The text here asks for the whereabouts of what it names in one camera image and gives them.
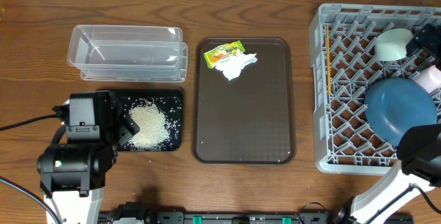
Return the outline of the wooden chopstick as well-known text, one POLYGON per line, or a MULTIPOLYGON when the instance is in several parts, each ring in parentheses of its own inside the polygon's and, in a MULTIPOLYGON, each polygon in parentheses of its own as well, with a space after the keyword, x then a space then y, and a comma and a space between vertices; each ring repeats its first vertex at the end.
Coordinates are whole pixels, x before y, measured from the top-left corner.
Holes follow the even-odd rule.
POLYGON ((330 30, 326 26, 326 46, 327 46, 327 93, 331 96, 331 61, 330 61, 330 30))

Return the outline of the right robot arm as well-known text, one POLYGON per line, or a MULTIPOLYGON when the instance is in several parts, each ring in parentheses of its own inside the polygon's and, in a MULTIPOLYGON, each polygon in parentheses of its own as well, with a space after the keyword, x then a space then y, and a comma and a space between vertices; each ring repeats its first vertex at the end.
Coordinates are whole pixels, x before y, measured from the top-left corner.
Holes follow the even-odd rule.
POLYGON ((440 124, 431 96, 440 89, 440 64, 414 79, 391 77, 367 91, 368 124, 396 147, 398 160, 369 190, 350 199, 336 223, 384 223, 418 195, 440 186, 440 124))

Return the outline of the dark blue plate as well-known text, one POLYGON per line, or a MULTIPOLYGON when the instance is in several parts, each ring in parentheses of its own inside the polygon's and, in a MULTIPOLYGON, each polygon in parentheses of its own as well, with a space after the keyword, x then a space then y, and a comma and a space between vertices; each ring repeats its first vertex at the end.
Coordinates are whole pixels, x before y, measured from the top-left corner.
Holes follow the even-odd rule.
POLYGON ((415 81, 401 77, 374 83, 367 90, 365 105, 371 129, 394 146, 410 128, 435 124, 438 117, 430 94, 415 81))

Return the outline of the mint green bowl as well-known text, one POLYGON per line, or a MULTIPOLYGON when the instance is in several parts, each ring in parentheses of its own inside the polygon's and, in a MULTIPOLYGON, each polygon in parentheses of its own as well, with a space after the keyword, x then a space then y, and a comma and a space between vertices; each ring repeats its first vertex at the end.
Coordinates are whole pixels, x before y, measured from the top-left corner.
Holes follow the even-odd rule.
POLYGON ((396 28, 380 34, 374 45, 375 53, 379 61, 397 61, 407 56, 406 45, 412 40, 410 30, 396 28))

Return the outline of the pink cup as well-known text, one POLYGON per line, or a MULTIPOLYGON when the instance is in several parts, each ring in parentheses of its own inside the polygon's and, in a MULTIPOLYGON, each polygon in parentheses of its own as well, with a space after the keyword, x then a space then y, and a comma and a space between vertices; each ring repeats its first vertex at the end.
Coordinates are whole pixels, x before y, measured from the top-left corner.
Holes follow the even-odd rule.
POLYGON ((424 88, 428 93, 440 89, 441 71, 437 65, 432 65, 423 71, 414 79, 414 81, 424 88))

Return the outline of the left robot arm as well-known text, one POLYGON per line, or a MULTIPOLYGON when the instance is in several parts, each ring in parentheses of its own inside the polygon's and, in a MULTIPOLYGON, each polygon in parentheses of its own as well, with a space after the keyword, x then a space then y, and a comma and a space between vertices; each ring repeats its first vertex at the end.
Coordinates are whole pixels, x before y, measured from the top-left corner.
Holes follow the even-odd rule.
POLYGON ((37 161, 48 222, 97 223, 105 174, 140 129, 109 90, 71 94, 53 111, 64 125, 37 161))

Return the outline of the white rice pile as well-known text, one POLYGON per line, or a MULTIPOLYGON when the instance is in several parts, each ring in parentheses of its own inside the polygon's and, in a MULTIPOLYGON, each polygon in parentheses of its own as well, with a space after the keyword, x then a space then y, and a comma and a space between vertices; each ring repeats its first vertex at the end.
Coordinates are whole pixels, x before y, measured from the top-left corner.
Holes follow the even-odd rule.
POLYGON ((174 151, 181 144, 181 100, 139 98, 132 102, 128 114, 139 131, 128 141, 131 152, 174 151))

